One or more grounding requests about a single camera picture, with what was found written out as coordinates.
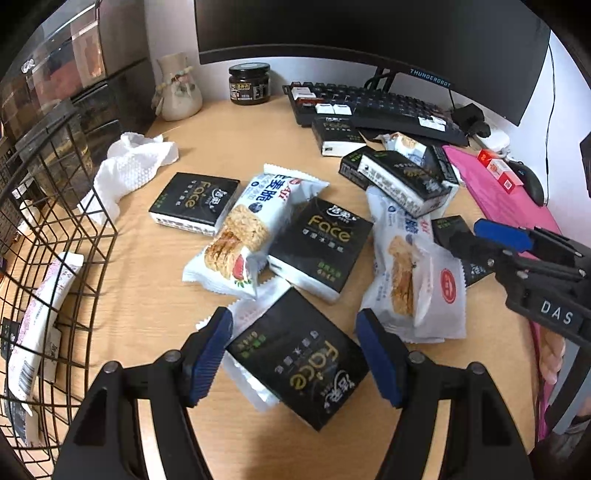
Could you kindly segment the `person right hand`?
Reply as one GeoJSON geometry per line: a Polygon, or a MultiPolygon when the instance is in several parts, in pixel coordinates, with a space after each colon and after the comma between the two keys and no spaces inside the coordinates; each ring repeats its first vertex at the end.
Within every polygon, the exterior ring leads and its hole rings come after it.
{"type": "Polygon", "coordinates": [[[557,383],[565,350],[566,342],[562,336],[551,330],[541,329],[539,369],[546,383],[557,383]]]}

